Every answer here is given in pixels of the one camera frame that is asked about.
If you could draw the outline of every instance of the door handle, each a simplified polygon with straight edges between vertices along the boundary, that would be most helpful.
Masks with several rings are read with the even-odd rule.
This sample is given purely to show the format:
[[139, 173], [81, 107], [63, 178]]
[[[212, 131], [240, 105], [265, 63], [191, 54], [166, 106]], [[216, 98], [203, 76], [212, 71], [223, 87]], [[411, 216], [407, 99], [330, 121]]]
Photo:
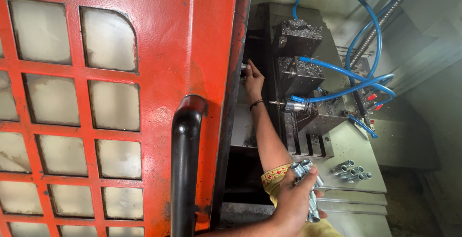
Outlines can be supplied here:
[[173, 115], [170, 164], [170, 236], [189, 237], [195, 230], [199, 140], [205, 99], [186, 95]]

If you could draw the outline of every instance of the orange machine door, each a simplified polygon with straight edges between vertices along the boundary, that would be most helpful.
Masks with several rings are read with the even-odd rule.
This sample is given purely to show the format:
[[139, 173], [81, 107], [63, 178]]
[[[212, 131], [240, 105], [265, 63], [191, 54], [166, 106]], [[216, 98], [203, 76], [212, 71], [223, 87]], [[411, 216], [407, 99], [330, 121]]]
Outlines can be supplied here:
[[0, 0], [2, 237], [169, 235], [171, 121], [191, 93], [209, 228], [235, 1]]

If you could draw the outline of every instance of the wrist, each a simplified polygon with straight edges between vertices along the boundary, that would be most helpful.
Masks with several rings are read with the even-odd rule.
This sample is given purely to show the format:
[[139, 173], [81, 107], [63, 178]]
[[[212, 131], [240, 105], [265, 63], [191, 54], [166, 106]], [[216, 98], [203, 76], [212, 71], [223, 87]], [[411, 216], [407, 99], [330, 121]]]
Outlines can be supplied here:
[[258, 100], [261, 100], [261, 99], [262, 99], [261, 94], [252, 95], [252, 96], [249, 97], [249, 105], [254, 104], [255, 102], [257, 102]]

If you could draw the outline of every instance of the threaded pipe fitting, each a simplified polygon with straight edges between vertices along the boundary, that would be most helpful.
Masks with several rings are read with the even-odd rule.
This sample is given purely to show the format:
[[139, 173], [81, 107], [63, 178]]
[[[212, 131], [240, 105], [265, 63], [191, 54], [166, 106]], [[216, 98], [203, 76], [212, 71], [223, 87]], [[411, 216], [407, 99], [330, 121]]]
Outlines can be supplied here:
[[335, 167], [341, 167], [341, 166], [346, 166], [347, 168], [350, 168], [350, 167], [354, 166], [354, 161], [350, 159], [350, 160], [347, 160], [347, 161], [345, 161], [343, 163], [340, 163], [340, 164], [336, 165]]
[[322, 187], [324, 185], [324, 180], [322, 180], [321, 176], [318, 174], [316, 177], [316, 182], [314, 187]]
[[370, 172], [362, 173], [364, 176], [364, 180], [368, 180], [372, 178], [372, 174]]
[[330, 172], [334, 175], [338, 175], [346, 171], [348, 171], [348, 168], [345, 165], [341, 165], [340, 167], [336, 167], [330, 170]]
[[363, 169], [363, 167], [361, 167], [361, 166], [355, 167], [355, 168], [352, 168], [352, 169], [355, 170], [356, 173], [358, 173], [358, 174], [364, 173], [364, 169]]
[[306, 174], [305, 169], [299, 163], [293, 163], [290, 169], [298, 180], [302, 179], [303, 175]]
[[340, 178], [348, 178], [348, 177], [352, 177], [352, 176], [354, 176], [356, 174], [357, 174], [356, 170], [350, 169], [350, 170], [348, 170], [346, 172], [340, 173], [339, 177]]
[[305, 159], [302, 161], [302, 163], [300, 163], [300, 165], [302, 165], [303, 169], [305, 169], [305, 172], [308, 173], [311, 169], [311, 166], [313, 166], [313, 162], [311, 162], [309, 159]]
[[312, 223], [319, 223], [319, 211], [317, 210], [316, 194], [314, 191], [309, 192], [309, 215], [308, 220]]
[[357, 174], [355, 176], [347, 178], [348, 183], [356, 183], [364, 180], [364, 176], [362, 174]]

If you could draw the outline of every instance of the black bracelet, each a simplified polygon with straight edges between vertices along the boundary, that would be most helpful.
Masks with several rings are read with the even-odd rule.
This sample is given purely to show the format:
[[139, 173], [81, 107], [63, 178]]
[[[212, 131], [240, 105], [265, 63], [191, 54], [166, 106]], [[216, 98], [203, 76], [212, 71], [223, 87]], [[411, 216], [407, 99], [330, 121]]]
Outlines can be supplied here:
[[252, 105], [250, 105], [249, 111], [251, 112], [251, 111], [252, 111], [252, 107], [253, 107], [253, 106], [256, 106], [257, 104], [259, 104], [259, 103], [261, 103], [261, 102], [263, 102], [263, 100], [262, 100], [262, 99], [259, 99], [258, 101], [254, 102]]

